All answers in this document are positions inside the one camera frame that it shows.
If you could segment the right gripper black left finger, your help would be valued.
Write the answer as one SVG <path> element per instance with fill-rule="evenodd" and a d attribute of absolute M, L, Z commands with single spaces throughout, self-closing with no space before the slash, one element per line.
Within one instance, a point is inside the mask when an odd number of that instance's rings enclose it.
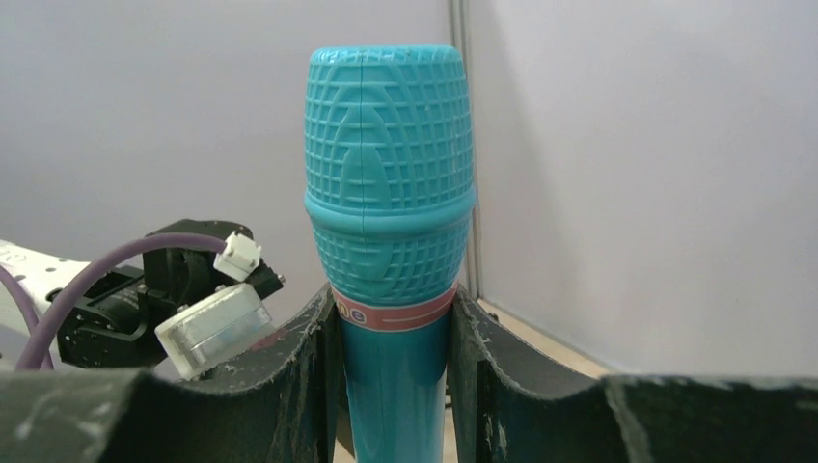
<path fill-rule="evenodd" d="M 329 462 L 340 327 L 321 288 L 269 345 L 196 381 L 133 368 L 3 372 L 5 462 Z"/>

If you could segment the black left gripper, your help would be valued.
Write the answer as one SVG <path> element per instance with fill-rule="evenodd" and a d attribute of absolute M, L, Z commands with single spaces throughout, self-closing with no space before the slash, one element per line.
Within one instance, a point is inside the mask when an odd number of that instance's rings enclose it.
<path fill-rule="evenodd" d="M 216 254 L 169 247 L 142 255 L 143 267 L 108 271 L 74 304 L 56 337 L 63 363 L 78 368 L 152 368 L 167 354 L 155 328 L 179 307 L 193 306 L 231 277 L 214 269 Z"/>

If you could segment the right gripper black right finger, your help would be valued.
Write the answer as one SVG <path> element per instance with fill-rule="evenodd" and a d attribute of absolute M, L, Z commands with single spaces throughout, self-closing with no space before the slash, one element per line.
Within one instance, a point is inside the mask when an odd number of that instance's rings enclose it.
<path fill-rule="evenodd" d="M 539 352 L 464 288 L 448 383 L 462 462 L 813 462 L 812 378 L 613 374 Z"/>

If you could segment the cyan toy microphone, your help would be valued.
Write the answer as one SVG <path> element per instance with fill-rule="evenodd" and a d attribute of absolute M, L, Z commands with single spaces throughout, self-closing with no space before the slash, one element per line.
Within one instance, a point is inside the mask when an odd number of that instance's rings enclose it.
<path fill-rule="evenodd" d="M 450 308 L 477 201 L 460 52 L 317 49 L 304 137 L 304 204 L 341 320 L 356 459 L 439 462 Z"/>

